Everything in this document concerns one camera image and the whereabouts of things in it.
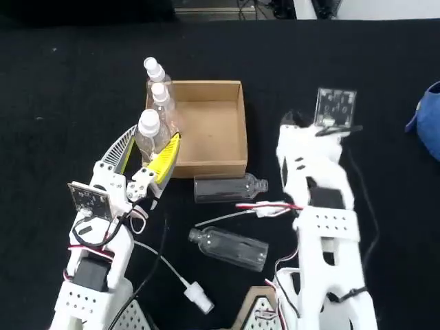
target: white wire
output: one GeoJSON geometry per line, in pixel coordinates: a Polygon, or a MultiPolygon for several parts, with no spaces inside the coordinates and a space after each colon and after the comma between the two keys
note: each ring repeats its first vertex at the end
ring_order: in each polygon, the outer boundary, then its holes
{"type": "Polygon", "coordinates": [[[131,214],[133,214],[133,213],[136,215],[136,217],[134,217],[133,215],[130,216],[130,227],[131,227],[131,230],[132,230],[135,234],[139,235],[139,234],[141,234],[141,233],[144,231],[144,229],[145,229],[145,226],[146,226],[146,219],[147,219],[148,215],[145,213],[144,209],[141,208],[141,207],[138,206],[138,205],[136,205],[136,206],[134,207],[134,209],[132,209],[131,214]],[[136,229],[135,229],[135,227],[134,227],[134,225],[133,225],[133,218],[136,218],[136,219],[140,219],[140,220],[142,220],[142,227],[141,227],[139,230],[136,230],[136,229]]]}
{"type": "Polygon", "coordinates": [[[213,222],[220,221],[220,220],[223,220],[223,219],[232,218],[232,217],[236,217],[238,215],[245,215],[247,213],[254,213],[254,212],[255,211],[253,211],[253,210],[244,210],[244,211],[240,211],[240,212],[236,212],[236,213],[222,215],[221,217],[218,217],[218,218],[214,218],[214,219],[211,219],[211,220],[206,220],[204,222],[196,223],[195,227],[204,226],[204,225],[207,225],[209,223],[213,223],[213,222]]]}
{"type": "MultiPolygon", "coordinates": [[[[159,252],[157,252],[156,250],[154,250],[151,246],[149,246],[147,244],[144,244],[144,243],[141,243],[141,242],[138,242],[138,241],[134,241],[134,242],[135,242],[136,245],[142,246],[143,248],[147,249],[148,251],[154,253],[156,256],[159,254],[159,252]]],[[[179,280],[186,287],[190,286],[190,283],[177,272],[177,270],[170,264],[170,262],[168,260],[165,259],[164,256],[160,256],[160,258],[165,263],[165,265],[167,265],[170,268],[170,270],[179,278],[179,280]]]]}
{"type": "Polygon", "coordinates": [[[135,234],[139,235],[139,234],[141,234],[141,233],[144,231],[144,229],[145,229],[145,226],[146,226],[146,220],[145,220],[144,217],[142,217],[142,218],[136,218],[136,219],[142,220],[142,227],[141,227],[139,230],[136,230],[136,229],[135,229],[135,227],[134,227],[134,225],[133,225],[133,217],[130,217],[130,227],[131,227],[131,230],[132,230],[135,234]]]}

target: black cloth surface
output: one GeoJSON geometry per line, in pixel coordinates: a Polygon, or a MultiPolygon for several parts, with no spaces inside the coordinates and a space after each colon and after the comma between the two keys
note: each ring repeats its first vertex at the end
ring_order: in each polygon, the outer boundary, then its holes
{"type": "MultiPolygon", "coordinates": [[[[440,21],[265,21],[0,33],[1,328],[49,327],[75,215],[66,184],[87,183],[94,162],[136,122],[145,103],[146,56],[176,80],[242,81],[247,170],[269,181],[260,200],[283,198],[275,156],[283,114],[297,109],[312,118],[319,87],[357,90],[354,123],[364,130],[346,144],[381,230],[366,273],[379,328],[435,327],[440,170],[404,125],[438,80],[439,30],[440,21]]],[[[345,153],[342,164],[356,197],[363,253],[374,226],[345,153]]],[[[272,278],[274,261],[295,248],[289,217],[218,223],[270,244],[263,272],[249,272],[204,256],[187,239],[194,223],[234,212],[232,205],[196,206],[191,180],[172,181],[160,203],[168,214],[165,257],[216,304],[203,315],[161,264],[138,298],[160,329],[229,327],[249,287],[272,278]]],[[[158,248],[162,224],[151,219],[137,239],[158,248]]],[[[126,274],[135,287],[153,260],[135,247],[126,274]]]]}

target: open cardboard box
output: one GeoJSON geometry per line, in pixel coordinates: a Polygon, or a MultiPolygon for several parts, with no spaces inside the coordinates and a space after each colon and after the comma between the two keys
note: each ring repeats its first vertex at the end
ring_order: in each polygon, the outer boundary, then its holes
{"type": "Polygon", "coordinates": [[[181,144],[173,177],[242,177],[248,144],[239,81],[173,81],[181,144]]]}

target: clear plastic bottle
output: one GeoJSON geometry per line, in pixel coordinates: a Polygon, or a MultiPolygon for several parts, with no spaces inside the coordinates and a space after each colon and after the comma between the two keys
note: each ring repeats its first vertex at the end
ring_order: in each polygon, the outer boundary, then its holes
{"type": "Polygon", "coordinates": [[[159,117],[167,123],[171,136],[174,136],[174,134],[179,131],[175,101],[171,98],[166,85],[161,82],[155,82],[151,86],[151,92],[153,94],[154,110],[156,110],[159,113],[159,117]]]}
{"type": "Polygon", "coordinates": [[[250,173],[238,179],[194,178],[196,203],[251,201],[268,190],[267,180],[259,180],[250,173]]]}
{"type": "Polygon", "coordinates": [[[153,108],[153,93],[151,87],[154,83],[164,83],[170,97],[174,99],[174,87],[171,77],[165,73],[164,68],[156,61],[154,57],[147,57],[144,60],[144,67],[148,75],[148,80],[146,82],[146,107],[153,108]]]}
{"type": "Polygon", "coordinates": [[[159,119],[156,110],[144,110],[135,132],[137,147],[142,154],[142,161],[149,163],[170,142],[170,131],[165,122],[159,119]]]}
{"type": "Polygon", "coordinates": [[[216,227],[192,229],[188,239],[199,245],[200,251],[231,264],[261,272],[266,262],[269,244],[239,236],[216,227]]]}

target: red wire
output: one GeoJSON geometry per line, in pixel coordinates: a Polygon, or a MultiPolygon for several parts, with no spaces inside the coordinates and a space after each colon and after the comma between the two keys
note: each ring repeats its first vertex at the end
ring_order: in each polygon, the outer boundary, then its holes
{"type": "Polygon", "coordinates": [[[109,258],[113,258],[113,257],[114,257],[114,255],[112,255],[112,254],[110,254],[110,253],[107,253],[107,252],[105,252],[105,251],[98,250],[98,249],[92,249],[91,247],[87,247],[87,246],[84,246],[84,245],[76,244],[76,245],[69,245],[69,247],[68,247],[68,249],[75,249],[75,248],[77,248],[77,249],[91,250],[91,251],[97,252],[97,253],[99,253],[99,254],[105,254],[105,255],[108,256],[109,258]]]}
{"type": "Polygon", "coordinates": [[[289,204],[289,203],[286,203],[286,204],[275,204],[275,203],[273,203],[273,204],[255,204],[253,206],[251,206],[251,205],[249,205],[249,206],[248,205],[237,205],[237,208],[243,208],[243,209],[249,210],[249,209],[253,209],[253,208],[264,208],[266,206],[273,206],[275,208],[291,208],[293,210],[302,210],[303,209],[295,204],[289,204]]]}

